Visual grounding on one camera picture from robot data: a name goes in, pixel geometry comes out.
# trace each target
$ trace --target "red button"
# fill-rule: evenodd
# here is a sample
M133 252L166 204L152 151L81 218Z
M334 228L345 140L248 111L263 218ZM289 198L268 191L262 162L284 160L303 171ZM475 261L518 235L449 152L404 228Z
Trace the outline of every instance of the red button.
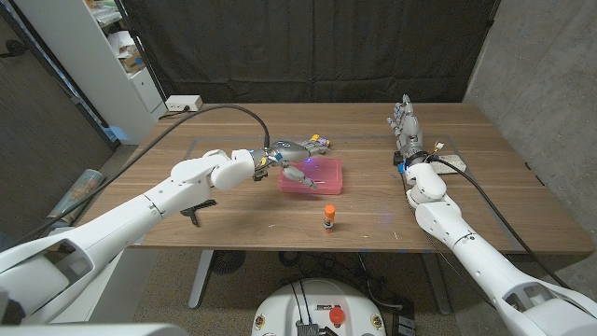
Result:
M329 311L329 320L332 321L333 324L340 324L344 322L344 311L340 307L334 307Z

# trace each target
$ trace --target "white robot body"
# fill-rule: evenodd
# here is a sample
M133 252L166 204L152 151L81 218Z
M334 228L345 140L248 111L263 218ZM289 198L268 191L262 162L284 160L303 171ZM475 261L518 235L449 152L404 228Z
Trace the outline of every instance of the white robot body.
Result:
M336 306L345 319L335 326L329 312ZM328 327L338 335L385 335L380 311L370 299L342 282L321 278L302 280L302 288L295 282L271 294L257 309L251 334L299 335L297 322L302 317L302 324L309 324L309 315L317 328Z

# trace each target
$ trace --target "glue stick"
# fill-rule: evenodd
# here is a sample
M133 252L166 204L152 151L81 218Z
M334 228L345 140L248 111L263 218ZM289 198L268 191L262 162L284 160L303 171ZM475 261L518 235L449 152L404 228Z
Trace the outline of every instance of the glue stick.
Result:
M324 215L324 231L330 233L334 230L334 215L336 215L336 208L334 205L326 205Z

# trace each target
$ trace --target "pink plastic box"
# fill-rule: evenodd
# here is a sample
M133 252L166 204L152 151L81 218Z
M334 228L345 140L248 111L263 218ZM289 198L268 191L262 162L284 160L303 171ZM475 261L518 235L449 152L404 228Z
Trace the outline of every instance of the pink plastic box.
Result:
M315 182L317 190L310 189L300 182L287 179L281 171L278 177L280 191L322 195L340 194L342 190L342 161L340 159L312 157L305 160L305 162L292 162L290 164L300 169L301 172Z

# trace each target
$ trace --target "white robotic arm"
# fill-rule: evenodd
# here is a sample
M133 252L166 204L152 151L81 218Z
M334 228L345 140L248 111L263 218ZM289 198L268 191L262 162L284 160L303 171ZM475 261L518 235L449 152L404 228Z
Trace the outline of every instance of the white robotic arm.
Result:
M207 201L212 187L231 189L251 176L260 180L268 167L323 154L327 145L280 141L269 148L234 150L230 158L212 150L179 162L156 187L91 222L0 253L0 288L22 309L22 324L48 323L120 251L166 217ZM62 252L48 252L52 247Z
M400 114L395 117L399 123L407 122L418 128L407 96L396 109L399 112L408 106L406 117L401 118ZM426 161L428 154L418 154L423 152L421 130L393 122L390 125L404 156L407 182L413 185L407 196L415 209L417 223L461 261L508 329L514 335L597 334L597 303L573 290L533 278L510 263L465 222L458 205L446 194L446 184Z

